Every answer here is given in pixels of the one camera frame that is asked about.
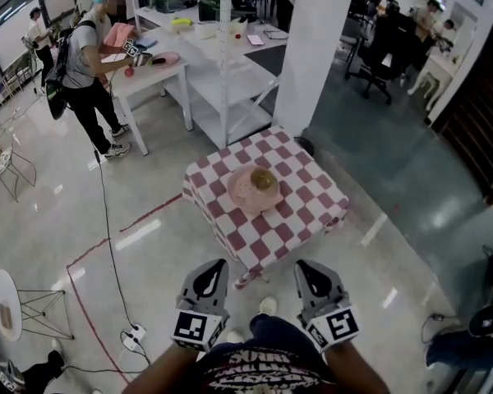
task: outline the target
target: checkered tablecloth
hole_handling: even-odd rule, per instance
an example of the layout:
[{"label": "checkered tablecloth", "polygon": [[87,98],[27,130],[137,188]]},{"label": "checkered tablecloth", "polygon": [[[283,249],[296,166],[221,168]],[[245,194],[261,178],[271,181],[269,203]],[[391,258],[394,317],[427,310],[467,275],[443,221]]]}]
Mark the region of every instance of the checkered tablecloth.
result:
[{"label": "checkered tablecloth", "polygon": [[[270,169],[284,197],[257,216],[243,212],[227,193],[232,172],[247,164]],[[279,126],[190,165],[182,193],[199,206],[221,245],[245,265],[237,288],[317,232],[341,224],[348,207],[348,198],[334,181]]]}]

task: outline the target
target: wire chair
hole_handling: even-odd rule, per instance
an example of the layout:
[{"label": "wire chair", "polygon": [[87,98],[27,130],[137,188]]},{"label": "wire chair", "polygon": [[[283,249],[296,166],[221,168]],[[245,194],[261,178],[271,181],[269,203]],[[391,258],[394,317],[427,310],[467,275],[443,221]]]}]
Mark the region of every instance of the wire chair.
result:
[{"label": "wire chair", "polygon": [[[4,187],[6,187],[6,190],[11,195],[11,197],[18,203],[18,194],[16,188],[20,176],[34,187],[36,184],[36,168],[30,160],[24,158],[23,156],[20,156],[16,151],[16,137],[9,131],[9,127],[14,120],[15,117],[13,114],[13,117],[0,125],[0,182],[3,184]],[[32,182],[20,171],[15,163],[13,163],[14,158],[23,159],[25,162],[32,166],[33,170],[35,171],[35,178]],[[6,185],[6,182],[3,180],[3,176],[6,172],[10,172],[13,176],[15,176],[15,186],[12,189],[10,189]]]}]

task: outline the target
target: round white table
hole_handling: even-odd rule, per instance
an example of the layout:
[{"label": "round white table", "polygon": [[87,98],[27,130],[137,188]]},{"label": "round white table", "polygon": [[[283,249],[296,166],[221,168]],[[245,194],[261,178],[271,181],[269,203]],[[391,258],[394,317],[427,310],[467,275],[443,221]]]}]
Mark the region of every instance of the round white table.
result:
[{"label": "round white table", "polygon": [[[23,297],[35,296],[35,298],[21,301],[20,293],[24,294]],[[65,294],[65,291],[23,291],[17,289],[11,274],[9,274],[6,270],[0,270],[0,309],[2,309],[6,316],[11,317],[11,319],[7,317],[7,319],[2,320],[2,315],[0,314],[0,332],[8,341],[18,341],[23,331],[32,332],[34,334],[39,334],[40,336],[51,338],[74,340],[75,337],[72,334],[61,332],[45,318],[48,309],[54,306],[60,298],[65,296]],[[44,305],[42,310],[35,309],[32,303],[40,300],[45,300],[48,303]],[[65,298],[64,305],[66,310],[67,325],[71,333]],[[40,317],[44,318],[46,323],[41,321],[39,319]],[[24,328],[24,323],[28,321],[36,322],[39,326],[52,330],[53,334],[47,334]]]}]

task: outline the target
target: gray t-shirt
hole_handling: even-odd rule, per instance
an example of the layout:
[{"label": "gray t-shirt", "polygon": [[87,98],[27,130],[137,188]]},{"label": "gray t-shirt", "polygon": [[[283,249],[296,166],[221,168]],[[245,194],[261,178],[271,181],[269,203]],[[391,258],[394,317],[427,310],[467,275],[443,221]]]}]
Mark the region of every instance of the gray t-shirt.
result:
[{"label": "gray t-shirt", "polygon": [[81,21],[93,21],[95,29],[90,26],[81,26],[73,31],[69,38],[69,50],[67,54],[67,75],[62,84],[71,89],[91,86],[94,74],[84,57],[84,47],[99,48],[104,38],[111,29],[111,23],[106,16],[99,19],[94,11],[88,11]]}]

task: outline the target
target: red and white tablecloth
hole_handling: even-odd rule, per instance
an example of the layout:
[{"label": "red and white tablecloth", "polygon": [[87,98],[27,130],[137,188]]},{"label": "red and white tablecloth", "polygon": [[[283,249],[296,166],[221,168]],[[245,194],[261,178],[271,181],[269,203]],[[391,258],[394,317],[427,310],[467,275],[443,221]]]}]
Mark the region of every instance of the red and white tablecloth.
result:
[{"label": "red and white tablecloth", "polygon": [[[243,212],[227,193],[232,172],[247,164],[270,169],[284,197],[257,216]],[[234,283],[237,289],[317,232],[341,224],[348,207],[334,181],[279,126],[190,165],[182,193],[199,206],[221,245],[245,265],[246,274]]]}]

